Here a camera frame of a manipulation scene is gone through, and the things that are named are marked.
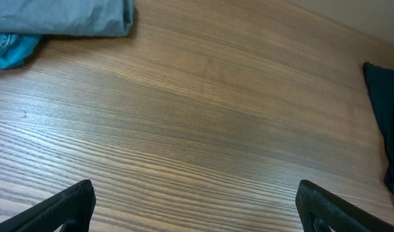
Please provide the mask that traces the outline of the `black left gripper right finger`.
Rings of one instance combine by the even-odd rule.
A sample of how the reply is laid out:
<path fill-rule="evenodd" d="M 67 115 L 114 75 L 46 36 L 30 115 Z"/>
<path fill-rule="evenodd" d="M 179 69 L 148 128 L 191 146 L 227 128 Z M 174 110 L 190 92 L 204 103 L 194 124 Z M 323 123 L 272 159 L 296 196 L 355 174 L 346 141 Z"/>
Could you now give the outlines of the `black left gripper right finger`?
<path fill-rule="evenodd" d="M 309 180 L 299 183 L 295 204 L 306 232 L 394 232 L 394 226 Z"/>

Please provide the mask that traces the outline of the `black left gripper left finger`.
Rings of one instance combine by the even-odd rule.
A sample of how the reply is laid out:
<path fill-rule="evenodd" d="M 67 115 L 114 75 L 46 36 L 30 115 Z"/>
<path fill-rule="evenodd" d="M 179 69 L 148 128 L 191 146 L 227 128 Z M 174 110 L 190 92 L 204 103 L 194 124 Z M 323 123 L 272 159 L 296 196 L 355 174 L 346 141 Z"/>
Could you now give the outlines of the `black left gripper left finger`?
<path fill-rule="evenodd" d="M 0 223 L 0 232 L 87 232 L 96 197 L 90 180 L 82 180 Z"/>

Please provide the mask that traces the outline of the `grey shorts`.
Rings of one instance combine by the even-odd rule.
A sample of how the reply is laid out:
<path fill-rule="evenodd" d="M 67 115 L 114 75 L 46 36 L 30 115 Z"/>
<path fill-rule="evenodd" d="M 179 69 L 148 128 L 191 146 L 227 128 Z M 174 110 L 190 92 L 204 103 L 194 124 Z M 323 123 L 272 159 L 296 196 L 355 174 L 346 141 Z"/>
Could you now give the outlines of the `grey shorts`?
<path fill-rule="evenodd" d="M 0 0 L 0 32 L 120 37 L 128 34 L 133 0 Z"/>

